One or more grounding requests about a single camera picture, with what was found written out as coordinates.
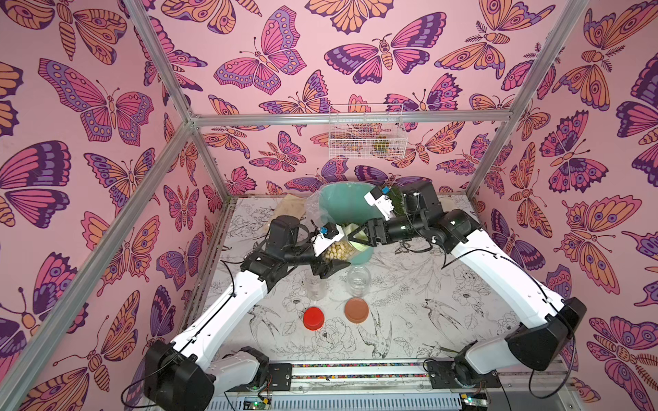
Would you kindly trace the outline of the green jar lid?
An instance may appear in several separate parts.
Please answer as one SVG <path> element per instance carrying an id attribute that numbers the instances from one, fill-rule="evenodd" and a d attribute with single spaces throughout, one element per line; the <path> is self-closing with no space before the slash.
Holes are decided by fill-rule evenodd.
<path id="1" fill-rule="evenodd" d="M 359 252 L 365 252 L 369 249 L 368 235 L 364 232 L 364 229 L 359 228 L 358 224 L 347 224 L 344 226 L 344 233 L 354 249 Z"/>

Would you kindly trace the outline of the green-lid peanut jar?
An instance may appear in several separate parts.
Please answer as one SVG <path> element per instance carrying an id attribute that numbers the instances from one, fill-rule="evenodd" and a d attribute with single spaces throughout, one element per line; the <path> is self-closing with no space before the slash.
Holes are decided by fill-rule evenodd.
<path id="1" fill-rule="evenodd" d="M 358 254 L 359 251 L 346 238 L 343 238 L 340 241 L 333 242 L 322 256 L 325 260 L 350 261 Z"/>

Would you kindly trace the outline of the clear jar of peanuts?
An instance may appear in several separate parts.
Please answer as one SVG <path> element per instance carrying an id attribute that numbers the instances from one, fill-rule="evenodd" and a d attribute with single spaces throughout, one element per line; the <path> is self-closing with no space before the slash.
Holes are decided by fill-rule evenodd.
<path id="1" fill-rule="evenodd" d="M 327 282 L 319 276 L 307 273 L 303 279 L 303 285 L 311 301 L 320 301 L 327 296 Z"/>

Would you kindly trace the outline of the brown-lid peanut jar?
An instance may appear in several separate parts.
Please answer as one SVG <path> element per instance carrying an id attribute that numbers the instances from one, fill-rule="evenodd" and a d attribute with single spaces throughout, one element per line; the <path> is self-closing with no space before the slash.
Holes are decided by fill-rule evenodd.
<path id="1" fill-rule="evenodd" d="M 348 292 L 355 297 L 365 296 L 371 286 L 371 273 L 365 266 L 352 265 L 346 275 Z"/>

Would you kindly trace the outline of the brown jar lid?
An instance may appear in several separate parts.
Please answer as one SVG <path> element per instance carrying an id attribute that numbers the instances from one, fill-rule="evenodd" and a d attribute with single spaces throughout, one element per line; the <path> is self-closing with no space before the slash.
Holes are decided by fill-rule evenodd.
<path id="1" fill-rule="evenodd" d="M 353 324 L 363 323 L 369 314 L 368 303 L 362 298 L 353 297 L 344 305 L 344 316 Z"/>

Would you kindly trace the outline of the red jar lid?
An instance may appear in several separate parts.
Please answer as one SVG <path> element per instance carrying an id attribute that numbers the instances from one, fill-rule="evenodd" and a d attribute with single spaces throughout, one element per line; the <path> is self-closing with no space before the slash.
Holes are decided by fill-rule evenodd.
<path id="1" fill-rule="evenodd" d="M 307 330 L 320 330 L 325 323 L 325 315 L 320 308 L 310 307 L 303 314 L 303 325 Z"/>

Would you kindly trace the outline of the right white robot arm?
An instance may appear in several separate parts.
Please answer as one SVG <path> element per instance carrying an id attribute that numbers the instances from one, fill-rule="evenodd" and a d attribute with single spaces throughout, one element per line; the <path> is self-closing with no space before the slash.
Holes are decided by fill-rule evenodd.
<path id="1" fill-rule="evenodd" d="M 519 326 L 504 335 L 474 342 L 453 360 L 453 373 L 463 387 L 510 366 L 545 371 L 575 339 L 587 308 L 576 297 L 565 299 L 538 282 L 499 247 L 471 214 L 445 211 L 429 182 L 411 183 L 401 191 L 403 212 L 396 215 L 386 188 L 373 187 L 363 196 L 380 217 L 358 227 L 364 245 L 377 247 L 422 238 L 445 256 L 478 275 L 519 317 Z"/>

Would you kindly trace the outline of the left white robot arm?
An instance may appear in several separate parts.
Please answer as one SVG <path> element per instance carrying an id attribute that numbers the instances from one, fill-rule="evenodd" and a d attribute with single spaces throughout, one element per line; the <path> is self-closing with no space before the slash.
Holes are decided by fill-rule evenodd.
<path id="1" fill-rule="evenodd" d="M 325 224 L 301 240 L 303 228 L 296 217 L 276 217 L 264 240 L 244 258 L 231 287 L 171 342 L 156 342 L 147 351 L 145 398 L 163 410 L 204 410 L 217 394 L 267 385 L 269 359 L 257 349 L 243 347 L 220 360 L 215 356 L 243 317 L 293 269 L 307 265 L 325 279 L 349 265 L 323 256 L 344 240 L 341 226 Z"/>

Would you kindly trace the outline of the teal plastic trash bin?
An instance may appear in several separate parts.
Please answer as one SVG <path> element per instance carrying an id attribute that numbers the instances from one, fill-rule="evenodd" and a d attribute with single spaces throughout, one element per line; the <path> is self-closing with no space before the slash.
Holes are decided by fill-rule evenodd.
<path id="1" fill-rule="evenodd" d="M 380 212 L 368 205 L 364 199 L 364 195 L 374 187 L 369 183 L 343 182 L 328 184 L 322 188 L 318 197 L 320 225 L 334 223 L 344 229 L 347 224 L 363 224 L 370 219 L 381 217 Z M 349 262 L 351 265 L 364 265 L 371 259 L 374 251 L 371 247 L 365 252 L 359 252 Z"/>

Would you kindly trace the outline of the aluminium front rail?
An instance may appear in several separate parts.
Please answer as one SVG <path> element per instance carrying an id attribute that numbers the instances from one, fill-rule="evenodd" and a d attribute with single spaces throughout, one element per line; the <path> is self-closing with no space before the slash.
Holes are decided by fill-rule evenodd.
<path id="1" fill-rule="evenodd" d="M 311 390 L 450 390 L 433 389 L 428 375 L 423 370 L 425 359 L 413 360 L 361 360 L 361 361 L 293 361 L 291 389 L 276 392 L 309 392 Z M 210 369 L 207 377 L 214 383 Z M 531 387 L 543 396 L 560 384 L 567 385 L 571 373 L 560 362 L 549 366 L 544 372 L 531 371 L 522 366 L 511 366 L 495 370 L 504 387 Z M 265 394 L 266 389 L 254 393 Z"/>

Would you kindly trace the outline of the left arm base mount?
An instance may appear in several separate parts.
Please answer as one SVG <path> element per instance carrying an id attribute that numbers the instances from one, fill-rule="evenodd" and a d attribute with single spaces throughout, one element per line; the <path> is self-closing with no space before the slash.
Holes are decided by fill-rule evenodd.
<path id="1" fill-rule="evenodd" d="M 270 361 L 269 357 L 252 347 L 243 347 L 233 354 L 212 363 L 216 393 L 229 391 L 289 391 L 292 364 Z"/>

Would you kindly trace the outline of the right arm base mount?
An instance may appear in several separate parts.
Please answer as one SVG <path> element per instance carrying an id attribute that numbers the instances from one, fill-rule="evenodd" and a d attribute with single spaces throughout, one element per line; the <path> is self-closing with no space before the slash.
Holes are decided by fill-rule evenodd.
<path id="1" fill-rule="evenodd" d="M 465 354 L 474 345 L 474 343 L 467 345 L 452 359 L 428 358 L 423 361 L 423 370 L 428 375 L 433 389 L 466 390 L 501 387 L 496 371 L 480 374 L 466 361 Z"/>

